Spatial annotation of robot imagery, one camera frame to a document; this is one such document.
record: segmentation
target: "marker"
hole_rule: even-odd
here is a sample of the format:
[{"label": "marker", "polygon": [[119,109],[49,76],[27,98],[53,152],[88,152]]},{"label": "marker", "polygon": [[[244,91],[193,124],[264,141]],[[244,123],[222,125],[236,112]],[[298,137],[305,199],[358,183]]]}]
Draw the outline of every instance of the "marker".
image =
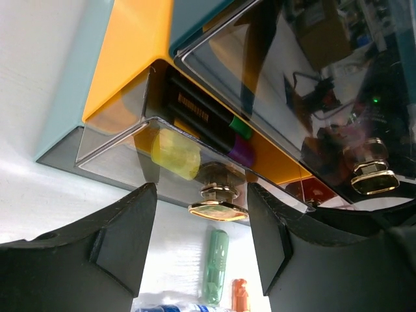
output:
[{"label": "marker", "polygon": [[184,94],[191,98],[193,102],[198,102],[201,107],[208,110],[211,114],[218,116],[228,127],[232,128],[242,138],[248,140],[253,135],[253,130],[245,124],[240,118],[229,112],[225,107],[208,96],[205,92],[197,88],[188,79],[179,75],[173,74],[168,82],[175,85]]},{"label": "marker", "polygon": [[246,167],[254,163],[254,150],[241,136],[230,129],[223,120],[191,101],[176,88],[168,91],[168,110],[200,135],[200,139],[220,153]]}]

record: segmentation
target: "orange panel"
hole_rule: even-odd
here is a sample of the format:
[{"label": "orange panel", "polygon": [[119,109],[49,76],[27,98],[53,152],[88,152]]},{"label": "orange panel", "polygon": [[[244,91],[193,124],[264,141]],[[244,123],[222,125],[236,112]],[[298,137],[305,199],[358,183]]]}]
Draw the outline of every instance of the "orange panel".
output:
[{"label": "orange panel", "polygon": [[115,0],[83,122],[157,59],[168,55],[173,0]]}]

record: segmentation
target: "red object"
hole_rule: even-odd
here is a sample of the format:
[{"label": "red object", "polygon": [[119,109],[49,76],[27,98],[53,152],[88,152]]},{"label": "red object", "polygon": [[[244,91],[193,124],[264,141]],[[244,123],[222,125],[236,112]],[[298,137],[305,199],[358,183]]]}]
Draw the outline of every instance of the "red object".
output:
[{"label": "red object", "polygon": [[250,312],[250,299],[245,279],[233,281],[233,310],[235,312]]}]

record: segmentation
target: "green marker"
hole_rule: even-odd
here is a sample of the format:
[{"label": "green marker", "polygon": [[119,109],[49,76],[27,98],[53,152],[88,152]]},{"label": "green marker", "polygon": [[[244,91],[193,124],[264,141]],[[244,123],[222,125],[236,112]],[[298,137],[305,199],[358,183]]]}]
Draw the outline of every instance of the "green marker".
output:
[{"label": "green marker", "polygon": [[211,232],[202,296],[208,304],[219,304],[224,288],[228,253],[228,234],[220,229]]}]

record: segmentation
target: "teal panel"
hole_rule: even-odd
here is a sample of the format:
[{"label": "teal panel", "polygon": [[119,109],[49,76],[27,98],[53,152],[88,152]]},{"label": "teal panel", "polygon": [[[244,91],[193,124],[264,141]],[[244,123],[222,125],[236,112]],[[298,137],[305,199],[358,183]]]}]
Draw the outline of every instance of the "teal panel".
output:
[{"label": "teal panel", "polygon": [[64,73],[38,143],[35,160],[64,138],[81,118],[114,0],[88,0]]},{"label": "teal panel", "polygon": [[225,9],[233,0],[174,0],[174,15],[170,29],[169,54],[191,36],[201,31],[204,24]]}]

